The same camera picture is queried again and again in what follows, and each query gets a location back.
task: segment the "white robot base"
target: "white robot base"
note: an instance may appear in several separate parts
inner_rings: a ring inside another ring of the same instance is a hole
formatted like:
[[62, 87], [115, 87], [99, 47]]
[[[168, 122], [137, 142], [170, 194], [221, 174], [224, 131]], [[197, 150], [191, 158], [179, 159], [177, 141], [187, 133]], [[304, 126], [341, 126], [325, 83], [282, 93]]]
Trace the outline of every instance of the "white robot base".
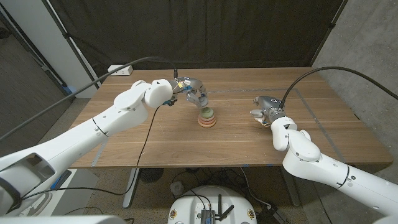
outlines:
[[[203, 203], [199, 198], [205, 204], [205, 211], [203, 211]], [[224, 224], [256, 224], [257, 220], [253, 206], [242, 195], [226, 187], [204, 185], [192, 189], [192, 191], [189, 190], [173, 203], [167, 223], [212, 224], [221, 222]]]

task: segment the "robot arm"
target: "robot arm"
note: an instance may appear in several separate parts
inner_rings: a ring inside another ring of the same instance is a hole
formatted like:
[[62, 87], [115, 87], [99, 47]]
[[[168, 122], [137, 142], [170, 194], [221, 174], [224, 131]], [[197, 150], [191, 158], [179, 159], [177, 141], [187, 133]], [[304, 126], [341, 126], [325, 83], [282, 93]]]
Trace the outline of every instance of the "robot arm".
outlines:
[[186, 93], [187, 100], [193, 104], [195, 104], [199, 109], [204, 108], [208, 104], [207, 92], [205, 86], [202, 84], [200, 80], [195, 78], [175, 78], [174, 80], [169, 81], [173, 88], [173, 97], [169, 104], [170, 106], [174, 104], [174, 101], [177, 100], [178, 93]]
[[[197, 90], [203, 93], [200, 98], [194, 97]], [[0, 158], [0, 215], [19, 214], [39, 195], [23, 201], [21, 198], [47, 190], [81, 156], [112, 135], [142, 124], [148, 117], [144, 105], [157, 108], [171, 104], [178, 93], [185, 92], [197, 107], [206, 106], [205, 88], [199, 80], [161, 79], [151, 84], [137, 81], [115, 98], [113, 106], [94, 118], [43, 144]]]
[[278, 109], [278, 99], [259, 96], [254, 103], [261, 110], [251, 114], [258, 122], [271, 124], [275, 149], [288, 150], [283, 161], [287, 172], [334, 187], [384, 215], [398, 215], [398, 185], [322, 154], [310, 135], [297, 131], [294, 121]]

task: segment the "orange ring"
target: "orange ring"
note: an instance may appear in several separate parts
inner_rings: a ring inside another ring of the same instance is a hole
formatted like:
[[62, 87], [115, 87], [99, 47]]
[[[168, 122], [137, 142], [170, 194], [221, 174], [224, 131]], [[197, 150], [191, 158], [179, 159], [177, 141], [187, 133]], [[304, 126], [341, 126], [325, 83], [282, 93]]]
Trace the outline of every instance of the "orange ring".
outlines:
[[217, 120], [214, 120], [214, 122], [211, 123], [211, 124], [202, 124], [202, 123], [199, 121], [199, 118], [198, 118], [198, 123], [199, 123], [199, 125], [202, 126], [202, 127], [204, 127], [204, 128], [211, 128], [211, 127], [213, 127], [213, 126], [216, 124], [216, 122], [217, 122]]
[[211, 119], [203, 119], [201, 116], [199, 116], [198, 119], [200, 120], [200, 122], [201, 122], [202, 124], [210, 124], [210, 123], [212, 123], [216, 118], [213, 116]]
[[202, 121], [212, 121], [215, 118], [215, 116], [212, 115], [210, 118], [204, 118], [204, 117], [200, 116], [200, 114], [199, 114], [198, 118]]

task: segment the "wooden table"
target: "wooden table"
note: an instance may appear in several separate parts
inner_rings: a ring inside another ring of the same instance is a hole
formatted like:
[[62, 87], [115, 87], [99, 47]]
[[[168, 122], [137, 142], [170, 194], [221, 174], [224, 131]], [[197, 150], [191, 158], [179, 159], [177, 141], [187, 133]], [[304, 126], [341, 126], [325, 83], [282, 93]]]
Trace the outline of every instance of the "wooden table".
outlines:
[[[272, 133], [249, 112], [254, 97], [282, 98], [289, 85], [311, 68], [234, 68], [179, 70], [200, 79], [208, 91], [217, 123], [202, 128], [199, 111], [180, 95], [174, 106], [159, 108], [139, 167], [281, 166], [285, 152], [272, 147]], [[171, 70], [135, 70], [129, 77], [109, 77], [73, 123], [76, 126], [113, 104], [136, 80], [171, 79]], [[134, 167], [155, 109], [138, 127], [115, 134], [72, 167]], [[343, 100], [317, 74], [290, 92], [286, 114], [307, 130], [321, 152], [349, 164], [388, 164], [392, 156]]]

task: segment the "power strip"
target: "power strip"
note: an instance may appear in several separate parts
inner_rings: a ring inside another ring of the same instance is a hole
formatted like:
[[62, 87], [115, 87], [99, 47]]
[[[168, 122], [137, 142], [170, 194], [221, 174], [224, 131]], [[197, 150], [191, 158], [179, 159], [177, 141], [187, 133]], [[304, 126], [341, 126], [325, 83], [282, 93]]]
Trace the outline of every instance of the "power strip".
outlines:
[[[123, 66], [123, 65], [111, 65], [108, 68], [108, 72], [115, 70], [115, 69], [119, 68], [120, 66]], [[131, 73], [132, 73], [132, 66], [130, 65], [126, 68], [122, 68], [119, 71], [112, 73], [111, 75], [131, 75]]]

